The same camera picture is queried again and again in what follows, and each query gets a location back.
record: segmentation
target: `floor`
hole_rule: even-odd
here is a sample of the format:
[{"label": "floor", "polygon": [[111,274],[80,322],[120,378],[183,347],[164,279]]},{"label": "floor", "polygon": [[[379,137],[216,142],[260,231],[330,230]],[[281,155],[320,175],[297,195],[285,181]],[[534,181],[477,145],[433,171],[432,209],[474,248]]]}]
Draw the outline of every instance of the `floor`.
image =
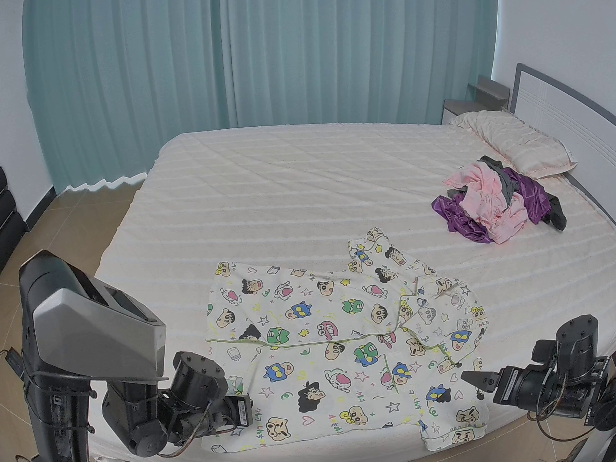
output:
[{"label": "floor", "polygon": [[[65,192],[43,213],[27,233],[0,273],[0,341],[3,348],[21,349],[21,305],[17,271],[36,251],[46,248],[94,274],[103,251],[124,218],[137,185],[120,185],[96,192]],[[582,433],[580,421],[551,418],[554,436],[567,438]],[[423,462],[555,462],[564,459],[576,442],[551,442],[535,423],[521,418],[484,438],[424,458]],[[23,401],[22,383],[5,361],[0,361],[0,462],[14,461],[16,454],[30,458],[36,446]]]}]

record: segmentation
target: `teal curtain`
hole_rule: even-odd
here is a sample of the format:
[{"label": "teal curtain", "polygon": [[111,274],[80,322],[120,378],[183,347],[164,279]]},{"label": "teal curtain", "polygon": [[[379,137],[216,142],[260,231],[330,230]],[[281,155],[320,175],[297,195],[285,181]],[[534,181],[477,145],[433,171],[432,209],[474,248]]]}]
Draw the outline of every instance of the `teal curtain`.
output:
[{"label": "teal curtain", "polygon": [[191,131],[439,123],[490,75],[497,0],[24,0],[56,190],[148,171]]}]

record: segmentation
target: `beige floor tile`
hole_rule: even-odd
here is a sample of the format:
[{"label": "beige floor tile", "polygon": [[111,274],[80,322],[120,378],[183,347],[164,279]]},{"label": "beige floor tile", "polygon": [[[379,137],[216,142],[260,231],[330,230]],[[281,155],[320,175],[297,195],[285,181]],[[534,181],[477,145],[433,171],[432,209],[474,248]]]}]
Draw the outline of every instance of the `beige floor tile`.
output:
[{"label": "beige floor tile", "polygon": [[[21,351],[21,305],[19,305],[4,347],[6,349],[14,347]],[[23,399],[23,382],[4,361],[4,358],[0,361],[0,405],[23,420],[29,419],[28,408]]]},{"label": "beige floor tile", "polygon": [[126,200],[75,207],[49,251],[85,273],[94,274],[130,204]]},{"label": "beige floor tile", "polygon": [[[561,418],[558,416],[550,417],[550,419],[547,420],[547,423],[550,427],[550,435],[555,438],[573,438],[590,429],[589,427],[584,426],[584,420],[574,420],[571,418]],[[577,445],[580,440],[575,440],[573,442],[554,442],[554,449],[556,450],[556,456],[558,459],[566,458],[567,455],[569,455],[569,452],[573,450],[574,446]]]},{"label": "beige floor tile", "polygon": [[79,190],[78,192],[67,190],[54,198],[53,202],[47,207],[47,210],[75,207],[84,193],[86,193],[86,190]]},{"label": "beige floor tile", "polygon": [[0,284],[0,346],[9,333],[11,321],[19,305],[19,288]]},{"label": "beige floor tile", "polygon": [[552,443],[525,418],[479,440],[420,459],[421,462],[554,462]]},{"label": "beige floor tile", "polygon": [[19,284],[17,273],[21,264],[39,250],[44,250],[49,246],[72,210],[72,208],[64,208],[43,212],[32,231],[26,233],[17,245],[0,274],[0,283],[15,286]]},{"label": "beige floor tile", "polygon": [[17,454],[31,458],[36,453],[30,425],[0,407],[0,462],[15,462]]},{"label": "beige floor tile", "polygon": [[134,185],[122,183],[114,189],[109,189],[108,187],[101,187],[95,192],[90,192],[86,190],[86,193],[79,202],[79,205],[101,204],[106,202],[119,202],[126,200],[131,202],[133,201],[135,192],[141,188],[142,183],[143,181],[140,181],[139,183],[136,183]]}]

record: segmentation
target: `pile of clothes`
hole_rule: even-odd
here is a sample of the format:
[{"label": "pile of clothes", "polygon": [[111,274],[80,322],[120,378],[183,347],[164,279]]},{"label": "pile of clothes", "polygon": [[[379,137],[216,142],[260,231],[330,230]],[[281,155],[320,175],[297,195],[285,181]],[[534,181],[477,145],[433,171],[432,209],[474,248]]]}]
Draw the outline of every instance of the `pile of clothes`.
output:
[{"label": "pile of clothes", "polygon": [[535,180],[503,167],[488,156],[461,167],[444,181],[448,196],[438,196],[432,208],[447,220],[451,232],[478,243],[504,243],[530,219],[562,231],[567,219],[558,197]]}]

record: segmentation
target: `white bed sheet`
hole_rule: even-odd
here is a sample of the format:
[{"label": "white bed sheet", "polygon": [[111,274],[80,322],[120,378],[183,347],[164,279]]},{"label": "white bed sheet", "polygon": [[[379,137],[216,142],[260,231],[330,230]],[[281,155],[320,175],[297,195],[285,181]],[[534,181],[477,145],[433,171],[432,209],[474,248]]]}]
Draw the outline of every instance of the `white bed sheet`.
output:
[{"label": "white bed sheet", "polygon": [[[474,243],[447,232],[432,210],[432,200],[445,194],[442,180],[482,155],[503,159],[453,126],[325,124],[183,134],[161,149],[97,277],[166,323],[165,374],[173,376],[176,350],[205,352],[210,276],[219,261],[342,270],[347,240],[379,226],[401,250],[472,284],[490,316],[480,346],[484,370],[525,366],[537,339],[553,338],[563,322],[583,313],[599,319],[599,350],[613,352],[616,228],[563,176],[542,179],[560,198],[568,220],[563,233],[528,222],[502,245]],[[104,422],[101,402],[102,396],[90,406],[97,429],[92,454],[138,460]],[[524,414],[489,408],[489,431]],[[404,462],[429,453],[417,430],[355,431],[225,455],[205,453],[196,441],[180,459]]]}]

